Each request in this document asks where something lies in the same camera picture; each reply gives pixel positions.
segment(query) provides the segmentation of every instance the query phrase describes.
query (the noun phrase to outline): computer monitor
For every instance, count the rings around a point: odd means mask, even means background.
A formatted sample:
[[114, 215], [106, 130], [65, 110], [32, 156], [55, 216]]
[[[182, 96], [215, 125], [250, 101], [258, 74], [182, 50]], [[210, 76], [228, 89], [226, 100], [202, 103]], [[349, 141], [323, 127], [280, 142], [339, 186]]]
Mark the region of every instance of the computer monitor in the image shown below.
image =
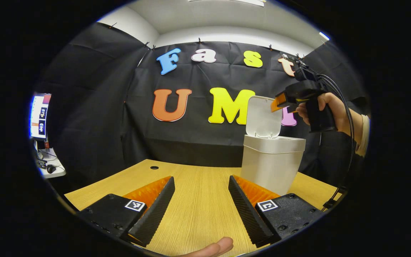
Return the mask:
[[47, 141], [47, 111], [51, 94], [34, 93], [31, 101], [30, 136], [39, 141]]

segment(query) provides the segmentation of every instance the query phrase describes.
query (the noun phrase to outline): trash can lid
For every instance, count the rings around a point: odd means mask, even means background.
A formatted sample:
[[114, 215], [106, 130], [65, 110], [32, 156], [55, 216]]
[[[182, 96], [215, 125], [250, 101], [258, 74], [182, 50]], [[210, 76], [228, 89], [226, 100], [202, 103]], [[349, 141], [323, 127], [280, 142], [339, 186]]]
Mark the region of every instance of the trash can lid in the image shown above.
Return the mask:
[[270, 104], [274, 99], [252, 96], [248, 99], [247, 135], [259, 138], [276, 138], [280, 134], [283, 112], [271, 112]]

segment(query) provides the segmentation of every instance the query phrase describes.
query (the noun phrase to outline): white trash can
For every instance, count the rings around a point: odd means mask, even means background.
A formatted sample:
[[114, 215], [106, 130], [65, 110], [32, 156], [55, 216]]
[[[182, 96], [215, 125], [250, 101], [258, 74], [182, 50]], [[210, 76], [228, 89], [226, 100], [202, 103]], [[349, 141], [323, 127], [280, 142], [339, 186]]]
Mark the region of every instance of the white trash can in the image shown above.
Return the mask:
[[263, 96], [248, 101], [241, 177], [282, 196], [296, 177], [305, 139], [279, 136], [283, 112], [271, 112], [272, 101]]

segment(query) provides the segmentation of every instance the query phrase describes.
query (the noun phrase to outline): desk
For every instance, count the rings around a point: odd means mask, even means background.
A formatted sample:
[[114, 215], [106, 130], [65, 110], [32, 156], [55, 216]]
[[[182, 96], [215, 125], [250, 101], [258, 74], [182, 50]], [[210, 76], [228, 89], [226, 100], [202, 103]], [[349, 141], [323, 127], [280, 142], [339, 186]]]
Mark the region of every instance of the desk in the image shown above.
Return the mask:
[[[202, 167], [145, 160], [89, 186], [65, 194], [83, 210], [106, 194], [125, 195], [166, 176], [173, 176], [176, 192], [158, 230], [146, 249], [168, 256], [199, 250], [223, 236], [234, 240], [234, 248], [223, 257], [252, 252], [247, 231], [228, 191], [230, 175], [241, 168]], [[298, 172], [290, 190], [321, 209], [336, 187]]]
[[39, 168], [39, 170], [41, 171], [44, 178], [60, 177], [60, 176], [64, 176], [66, 174], [66, 171], [64, 170], [63, 165], [60, 163], [58, 158], [55, 157], [57, 155], [56, 155], [53, 148], [49, 148], [49, 151], [47, 151], [45, 149], [42, 149], [42, 150], [39, 150], [39, 151], [44, 156], [43, 160], [47, 162], [46, 165], [53, 165], [57, 168], [52, 173], [48, 173], [47, 169]]

